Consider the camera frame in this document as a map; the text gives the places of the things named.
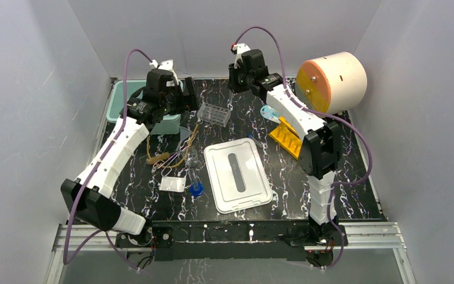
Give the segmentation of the clear plastic well plate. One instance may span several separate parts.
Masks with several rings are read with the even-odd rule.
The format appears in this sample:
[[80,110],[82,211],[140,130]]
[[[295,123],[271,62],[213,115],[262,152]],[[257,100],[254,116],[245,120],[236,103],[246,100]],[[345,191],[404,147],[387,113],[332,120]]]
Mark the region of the clear plastic well plate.
[[215,125],[226,127],[231,116],[231,110],[222,108],[207,102],[203,102],[197,111],[199,121],[208,122]]

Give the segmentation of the clear test tube blue cap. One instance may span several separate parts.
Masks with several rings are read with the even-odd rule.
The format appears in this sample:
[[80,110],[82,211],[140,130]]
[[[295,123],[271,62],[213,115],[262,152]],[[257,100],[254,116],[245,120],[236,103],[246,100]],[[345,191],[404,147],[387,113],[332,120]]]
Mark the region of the clear test tube blue cap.
[[259,147],[261,149],[264,148],[264,145],[260,141],[258,141],[253,135],[250,134],[250,135],[247,135],[247,137],[250,138],[257,147]]

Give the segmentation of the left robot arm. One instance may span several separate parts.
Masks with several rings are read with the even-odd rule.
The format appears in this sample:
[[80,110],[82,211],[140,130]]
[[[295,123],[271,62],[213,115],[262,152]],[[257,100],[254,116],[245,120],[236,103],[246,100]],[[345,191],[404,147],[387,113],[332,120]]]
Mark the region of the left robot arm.
[[113,132],[77,178],[65,179],[60,190],[73,216],[102,231],[130,234],[138,246],[153,239],[147,219],[111,199],[115,182],[137,147],[166,115],[198,109],[191,77],[184,85],[164,69],[148,72],[146,83],[127,98]]

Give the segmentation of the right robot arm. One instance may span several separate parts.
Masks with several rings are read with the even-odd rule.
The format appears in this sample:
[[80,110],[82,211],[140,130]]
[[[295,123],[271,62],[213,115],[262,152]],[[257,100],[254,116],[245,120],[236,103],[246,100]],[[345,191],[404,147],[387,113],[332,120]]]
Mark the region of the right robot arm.
[[326,244],[335,230],[332,183],[340,158],[339,126],[308,111],[278,73],[270,73],[261,50],[234,44],[235,60],[228,67],[233,93],[250,91],[274,109],[292,127],[301,145],[297,158],[308,175],[311,203],[308,237],[317,245]]

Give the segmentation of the teal plastic bin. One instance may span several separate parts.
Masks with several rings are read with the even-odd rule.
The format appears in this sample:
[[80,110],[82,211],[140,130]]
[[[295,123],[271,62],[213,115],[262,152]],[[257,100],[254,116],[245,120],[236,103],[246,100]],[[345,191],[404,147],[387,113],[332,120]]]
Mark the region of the teal plastic bin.
[[[138,91],[139,89],[143,88],[146,85],[146,80],[128,80],[127,81],[127,91],[128,96],[127,99],[130,100],[130,96],[133,93],[137,93],[137,98],[141,101],[142,91]],[[119,117],[122,116],[123,112],[123,81],[117,81],[111,91],[109,96],[109,103],[108,103],[108,110],[106,111],[106,120],[108,122],[116,123]],[[135,120],[138,120],[141,115],[144,115],[142,112],[143,110],[143,103],[137,102],[136,106],[129,106],[127,115]],[[150,135],[172,135],[178,134],[180,132],[180,120],[181,115],[165,115],[163,119],[156,123],[153,128],[147,126]]]

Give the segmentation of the clear plastic funnel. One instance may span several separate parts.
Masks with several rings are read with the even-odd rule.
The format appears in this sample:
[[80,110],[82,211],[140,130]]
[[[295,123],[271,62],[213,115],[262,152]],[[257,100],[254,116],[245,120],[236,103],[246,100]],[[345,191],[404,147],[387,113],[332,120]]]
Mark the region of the clear plastic funnel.
[[180,139],[179,144],[176,147],[175,153],[179,154],[190,147],[190,139],[193,138],[194,130],[186,127],[180,127]]

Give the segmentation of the blue packaged item card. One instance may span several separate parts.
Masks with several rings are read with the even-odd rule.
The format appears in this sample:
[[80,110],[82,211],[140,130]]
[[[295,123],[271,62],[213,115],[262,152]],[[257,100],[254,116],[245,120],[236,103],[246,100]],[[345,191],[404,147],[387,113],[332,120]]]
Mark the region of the blue packaged item card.
[[263,118],[265,118],[266,120],[269,120],[269,121],[272,121],[272,122],[275,122],[277,124],[280,123],[280,115],[279,113],[273,109],[272,107],[270,107],[269,105],[264,105],[261,109],[260,109],[260,114],[262,115]]

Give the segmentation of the yellow test tube rack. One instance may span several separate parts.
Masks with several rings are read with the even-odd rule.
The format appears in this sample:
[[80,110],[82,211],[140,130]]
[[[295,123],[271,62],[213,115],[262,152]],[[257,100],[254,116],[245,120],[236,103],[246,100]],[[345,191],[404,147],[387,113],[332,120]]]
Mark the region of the yellow test tube rack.
[[269,136],[293,158],[299,159],[302,141],[295,129],[284,119],[278,118],[279,125],[269,133]]

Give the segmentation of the small white plastic bag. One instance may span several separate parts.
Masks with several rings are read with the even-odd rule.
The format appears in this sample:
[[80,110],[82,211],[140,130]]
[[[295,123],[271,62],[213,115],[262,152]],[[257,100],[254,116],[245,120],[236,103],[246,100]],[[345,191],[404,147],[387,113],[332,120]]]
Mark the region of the small white plastic bag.
[[163,176],[161,178],[159,191],[183,193],[185,191],[185,177]]

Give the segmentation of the cylindrical drawer cabinet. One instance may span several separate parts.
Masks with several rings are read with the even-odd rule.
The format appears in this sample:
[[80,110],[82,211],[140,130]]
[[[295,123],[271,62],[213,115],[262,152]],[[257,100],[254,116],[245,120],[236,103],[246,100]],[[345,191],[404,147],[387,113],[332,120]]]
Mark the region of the cylindrical drawer cabinet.
[[351,53],[340,52],[303,62],[297,72],[295,93],[308,108],[337,114],[357,106],[367,84],[361,62]]

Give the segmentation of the blue capped clear tube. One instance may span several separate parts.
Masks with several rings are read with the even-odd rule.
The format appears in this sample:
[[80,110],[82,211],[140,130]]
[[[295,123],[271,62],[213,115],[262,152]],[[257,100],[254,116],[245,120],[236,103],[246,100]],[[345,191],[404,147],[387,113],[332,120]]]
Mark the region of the blue capped clear tube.
[[201,196],[204,192],[204,187],[200,178],[197,175],[197,170],[194,168],[190,168],[187,173],[191,181],[191,185],[189,187],[190,194],[194,197]]

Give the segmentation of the white plastic box lid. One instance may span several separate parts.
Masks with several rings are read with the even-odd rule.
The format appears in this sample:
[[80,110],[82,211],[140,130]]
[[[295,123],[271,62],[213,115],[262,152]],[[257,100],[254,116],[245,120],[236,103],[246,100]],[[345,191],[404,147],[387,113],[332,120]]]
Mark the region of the white plastic box lid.
[[270,184],[252,139],[210,145],[203,155],[218,213],[230,214],[271,202]]

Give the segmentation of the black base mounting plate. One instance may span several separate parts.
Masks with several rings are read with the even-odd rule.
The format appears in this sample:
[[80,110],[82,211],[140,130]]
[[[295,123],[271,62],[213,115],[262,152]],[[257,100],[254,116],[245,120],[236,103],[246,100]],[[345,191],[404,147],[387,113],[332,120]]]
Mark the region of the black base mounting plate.
[[327,266],[349,244],[345,227],[312,220],[154,221],[141,235],[119,233],[116,246],[185,259],[286,259]]

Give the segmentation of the aluminium frame rail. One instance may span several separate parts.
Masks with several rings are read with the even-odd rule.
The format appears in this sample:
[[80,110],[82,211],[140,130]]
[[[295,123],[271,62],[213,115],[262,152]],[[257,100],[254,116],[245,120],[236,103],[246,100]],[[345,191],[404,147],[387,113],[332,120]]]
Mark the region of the aluminium frame rail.
[[[341,229],[342,232],[347,236],[349,244],[345,246],[345,249],[405,249],[406,244],[401,234],[400,228],[397,222],[346,222],[344,224],[345,229]],[[64,250],[64,240],[66,239],[66,225],[59,225],[57,230],[56,238],[53,243],[53,252],[62,252]],[[84,240],[94,233],[94,227],[90,225],[74,225],[72,228],[70,242],[69,242],[69,253],[74,252]],[[227,241],[184,241],[179,243],[198,243],[198,244],[228,244],[236,242]],[[255,241],[254,239],[246,242],[241,241],[237,243],[250,243],[250,244],[261,244],[268,243],[268,241]],[[151,251],[150,247],[139,247],[132,246],[130,248],[117,247],[120,251]],[[108,251],[112,250],[109,241],[106,238],[105,233],[98,233],[89,239],[84,246],[84,251]]]

